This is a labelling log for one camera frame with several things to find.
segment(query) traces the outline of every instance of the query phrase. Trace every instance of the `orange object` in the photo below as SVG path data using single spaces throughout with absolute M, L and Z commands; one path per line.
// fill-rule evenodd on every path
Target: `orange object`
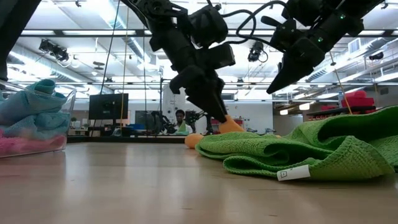
M 218 126 L 218 129 L 221 134 L 230 133 L 233 131 L 240 131 L 243 132 L 244 129 L 238 125 L 230 115 L 225 115 L 226 122 L 222 123 Z
M 203 139 L 203 135 L 193 133 L 185 137 L 184 143 L 188 148 L 194 149 L 201 139 Z

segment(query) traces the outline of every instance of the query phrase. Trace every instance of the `table surface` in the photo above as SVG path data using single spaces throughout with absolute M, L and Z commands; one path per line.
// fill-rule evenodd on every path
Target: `table surface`
M 397 223 L 396 175 L 357 183 L 233 175 L 182 144 L 78 143 L 0 161 L 2 224 Z

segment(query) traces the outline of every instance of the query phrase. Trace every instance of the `towel tag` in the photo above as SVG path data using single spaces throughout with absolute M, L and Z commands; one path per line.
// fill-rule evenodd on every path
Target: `towel tag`
M 281 170 L 276 173 L 279 181 L 311 177 L 308 165 Z

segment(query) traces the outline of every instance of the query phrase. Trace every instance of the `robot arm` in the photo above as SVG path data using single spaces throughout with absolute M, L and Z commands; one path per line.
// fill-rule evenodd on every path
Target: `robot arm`
M 358 35 L 363 29 L 362 17 L 383 0 L 289 0 L 270 1 L 250 16 L 236 31 L 241 42 L 225 42 L 209 49 L 215 42 L 225 40 L 228 27 L 220 15 L 219 6 L 207 5 L 188 15 L 187 10 L 169 0 L 122 0 L 152 32 L 150 46 L 153 51 L 163 49 L 178 75 L 170 82 L 174 94 L 185 88 L 187 100 L 224 123 L 227 114 L 221 91 L 224 87 L 216 69 L 234 65 L 234 55 L 229 44 L 238 44 L 248 39 L 263 42 L 284 53 L 278 64 L 279 72 L 268 88 L 273 93 L 311 74 L 313 68 L 325 58 L 325 54 L 346 34 Z M 261 22 L 275 27 L 271 41 L 253 37 L 256 28 L 255 15 L 273 4 L 285 7 L 280 23 L 263 16 Z M 239 34 L 239 30 L 253 19 L 254 27 L 249 36 Z M 296 21 L 311 28 L 298 30 Z

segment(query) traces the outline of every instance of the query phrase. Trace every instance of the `plastic container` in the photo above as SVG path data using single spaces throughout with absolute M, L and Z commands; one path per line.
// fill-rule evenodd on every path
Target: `plastic container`
M 27 88 L 2 81 L 0 86 L 0 157 L 65 148 L 76 91 L 55 93 L 51 80 Z

